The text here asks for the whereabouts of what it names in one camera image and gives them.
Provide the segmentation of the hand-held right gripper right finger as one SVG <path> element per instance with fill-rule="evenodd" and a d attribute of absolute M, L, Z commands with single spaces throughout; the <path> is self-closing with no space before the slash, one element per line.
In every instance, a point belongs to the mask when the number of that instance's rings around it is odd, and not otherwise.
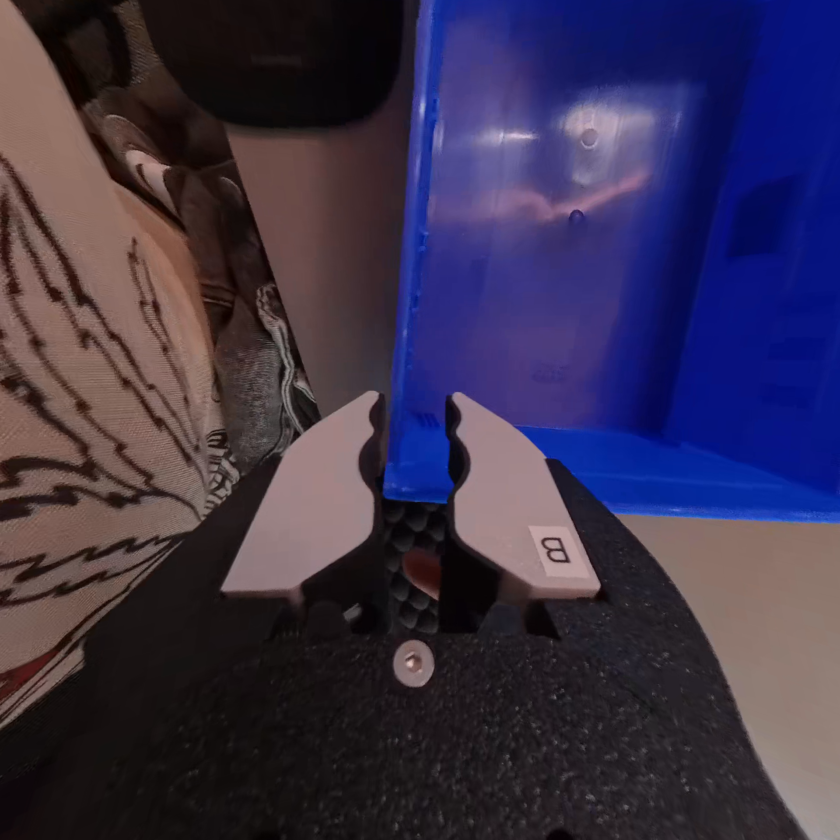
<path fill-rule="evenodd" d="M 595 598 L 602 585 L 543 452 L 465 393 L 445 405 L 444 594 L 476 605 Z"/>

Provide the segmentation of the blue plastic bin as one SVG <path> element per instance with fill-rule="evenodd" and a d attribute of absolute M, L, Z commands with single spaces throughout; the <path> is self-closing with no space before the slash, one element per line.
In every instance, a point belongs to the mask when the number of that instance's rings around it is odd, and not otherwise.
<path fill-rule="evenodd" d="M 838 523 L 839 2 L 421 2 L 385 495 L 445 399 L 616 514 Z"/>

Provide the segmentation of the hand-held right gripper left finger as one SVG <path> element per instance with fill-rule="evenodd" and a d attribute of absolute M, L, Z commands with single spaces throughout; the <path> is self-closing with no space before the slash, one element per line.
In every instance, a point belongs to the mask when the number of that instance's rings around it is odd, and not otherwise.
<path fill-rule="evenodd" d="M 231 597 L 372 603 L 385 593 L 385 397 L 368 391 L 282 456 L 222 583 Z"/>

